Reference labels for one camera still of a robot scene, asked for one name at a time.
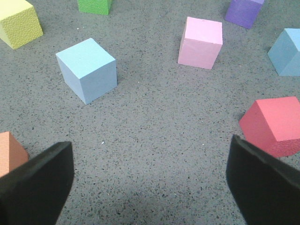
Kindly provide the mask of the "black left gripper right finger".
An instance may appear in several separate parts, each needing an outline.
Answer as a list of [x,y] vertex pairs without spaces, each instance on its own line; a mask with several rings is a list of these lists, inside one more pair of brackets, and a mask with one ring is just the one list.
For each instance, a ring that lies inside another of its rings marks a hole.
[[238,135],[231,140],[226,179],[248,225],[300,223],[300,172]]

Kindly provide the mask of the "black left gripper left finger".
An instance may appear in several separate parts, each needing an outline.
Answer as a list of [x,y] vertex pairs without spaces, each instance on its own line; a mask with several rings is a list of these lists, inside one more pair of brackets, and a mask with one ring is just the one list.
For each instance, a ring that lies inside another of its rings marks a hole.
[[56,224],[73,179],[72,143],[58,142],[0,179],[0,223]]

